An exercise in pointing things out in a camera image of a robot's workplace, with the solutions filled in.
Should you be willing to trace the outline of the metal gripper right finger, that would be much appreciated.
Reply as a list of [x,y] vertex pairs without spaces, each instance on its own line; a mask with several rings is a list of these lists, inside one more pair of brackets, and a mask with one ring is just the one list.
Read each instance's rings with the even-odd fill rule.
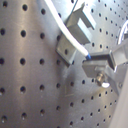
[[110,66],[117,66],[128,62],[128,45],[121,44],[116,47],[91,54],[92,60],[107,60]]

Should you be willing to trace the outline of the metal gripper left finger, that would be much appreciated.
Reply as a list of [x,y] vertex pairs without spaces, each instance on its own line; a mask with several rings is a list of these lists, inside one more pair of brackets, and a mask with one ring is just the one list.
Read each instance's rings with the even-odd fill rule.
[[111,87],[120,95],[127,67],[123,65],[112,69],[107,62],[84,62],[82,68],[88,78],[94,78],[95,83],[103,88]]

